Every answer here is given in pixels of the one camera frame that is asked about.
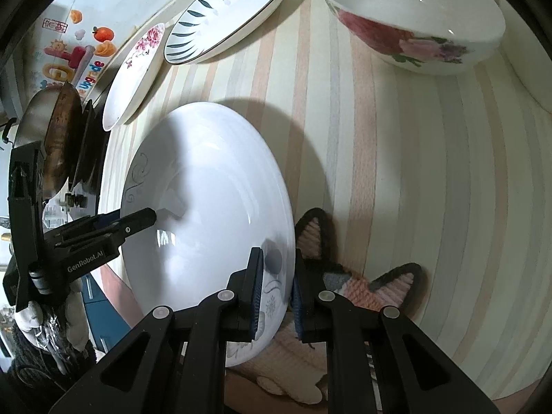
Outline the gloved left hand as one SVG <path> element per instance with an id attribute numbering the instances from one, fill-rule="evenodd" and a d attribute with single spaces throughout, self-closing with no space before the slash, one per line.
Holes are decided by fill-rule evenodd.
<path id="1" fill-rule="evenodd" d="M 14 315 L 24 337 L 37 348 L 48 349 L 38 338 L 38 330 L 46 330 L 54 339 L 65 339 L 78 352 L 89 343 L 89 326 L 82 298 L 82 283 L 78 278 L 69 285 L 67 299 L 60 307 L 46 307 L 31 301 L 27 308 Z"/>

